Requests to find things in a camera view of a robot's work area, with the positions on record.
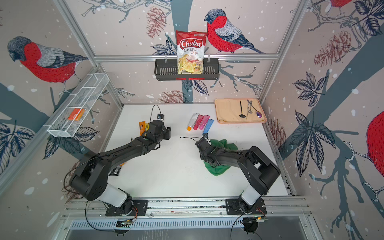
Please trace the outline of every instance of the shelf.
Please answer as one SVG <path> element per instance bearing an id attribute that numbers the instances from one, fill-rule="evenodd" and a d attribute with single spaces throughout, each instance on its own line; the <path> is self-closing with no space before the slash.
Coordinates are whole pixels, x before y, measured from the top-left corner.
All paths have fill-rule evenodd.
<path id="1" fill-rule="evenodd" d="M 203 73 L 202 74 L 178 74 L 177 73 L 177 59 L 156 59 L 155 62 L 155 75 L 158 81 L 172 81 L 172 80 L 217 80 L 219 77 L 218 59 L 204 58 L 203 60 Z"/>
<path id="2" fill-rule="evenodd" d="M 69 97 L 72 100 L 47 131 L 54 137 L 73 137 L 108 82 L 107 74 L 91 74 L 87 82 L 76 94 L 70 94 Z M 83 109 L 83 114 L 76 120 Z M 77 111 L 77 114 L 73 116 L 73 120 L 70 120 L 69 117 L 73 111 Z"/>

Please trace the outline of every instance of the mounting plate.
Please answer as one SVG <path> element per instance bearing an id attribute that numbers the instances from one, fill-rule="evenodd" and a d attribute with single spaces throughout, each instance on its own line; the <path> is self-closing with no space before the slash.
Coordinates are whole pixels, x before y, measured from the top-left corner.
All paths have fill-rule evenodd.
<path id="1" fill-rule="evenodd" d="M 238 199 L 226 199 L 225 200 L 225 206 L 227 208 L 227 214 L 228 215 L 239 215 L 243 214 L 243 212 L 240 210 L 239 207 L 239 200 Z M 265 203 L 262 198 L 259 198 L 255 204 L 252 206 L 252 208 L 249 211 L 249 214 L 265 214 Z"/>
<path id="2" fill-rule="evenodd" d="M 148 200 L 132 200 L 132 205 L 137 208 L 138 216 L 145 216 L 147 212 Z M 106 217 L 121 217 L 119 213 L 119 208 L 108 205 L 107 211 L 105 212 Z M 127 216 L 136 216 L 135 210 L 132 210 Z"/>

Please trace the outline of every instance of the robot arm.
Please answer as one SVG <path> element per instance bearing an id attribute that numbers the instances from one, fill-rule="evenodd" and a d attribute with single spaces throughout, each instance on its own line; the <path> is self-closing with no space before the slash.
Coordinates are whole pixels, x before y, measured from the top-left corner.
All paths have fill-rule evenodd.
<path id="1" fill-rule="evenodd" d="M 266 195 L 272 184 L 280 175 L 280 169 L 258 148 L 232 151 L 222 147 L 210 145 L 205 138 L 195 143 L 200 151 L 201 160 L 208 162 L 212 167 L 230 165 L 239 167 L 246 176 L 250 186 L 241 194 L 243 206 L 240 208 L 247 212 L 261 195 Z"/>
<path id="2" fill-rule="evenodd" d="M 108 174 L 111 169 L 122 163 L 156 150 L 155 147 L 157 144 L 160 145 L 161 140 L 170 139 L 171 128 L 164 126 L 160 120 L 163 118 L 164 115 L 159 114 L 157 117 L 159 120 L 149 123 L 148 131 L 124 146 L 98 154 L 87 153 L 80 161 L 80 164 L 84 165 L 79 166 L 70 179 L 70 186 L 89 201 L 98 199 L 115 207 L 121 207 L 125 203 L 123 208 L 127 207 L 125 212 L 129 212 L 131 197 L 107 184 Z"/>

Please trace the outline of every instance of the spoon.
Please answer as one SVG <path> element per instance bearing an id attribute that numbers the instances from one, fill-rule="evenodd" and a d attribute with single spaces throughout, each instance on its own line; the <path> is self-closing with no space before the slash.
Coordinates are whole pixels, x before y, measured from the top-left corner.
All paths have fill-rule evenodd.
<path id="1" fill-rule="evenodd" d="M 253 107 L 253 109 L 256 111 L 256 115 L 257 115 L 259 118 L 261 118 L 261 117 L 263 116 L 262 113 L 259 112 L 259 111 L 257 111 L 256 108 L 252 105 L 252 103 L 249 102 L 248 99 L 247 99 L 247 102 L 248 102 L 249 104 L 251 104 L 251 107 Z"/>
<path id="2" fill-rule="evenodd" d="M 241 114 L 239 115 L 241 118 L 245 118 L 246 116 L 243 115 L 243 107 L 241 106 L 241 101 L 240 101 L 240 109 L 241 109 Z"/>

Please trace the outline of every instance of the black ladle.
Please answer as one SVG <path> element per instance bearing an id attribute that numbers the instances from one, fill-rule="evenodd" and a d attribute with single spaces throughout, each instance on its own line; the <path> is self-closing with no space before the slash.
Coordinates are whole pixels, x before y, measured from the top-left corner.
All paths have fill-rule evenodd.
<path id="1" fill-rule="evenodd" d="M 239 115 L 241 118 L 245 118 L 246 116 L 243 115 L 243 107 L 241 106 L 241 101 L 240 101 L 240 109 L 241 109 L 241 114 Z"/>

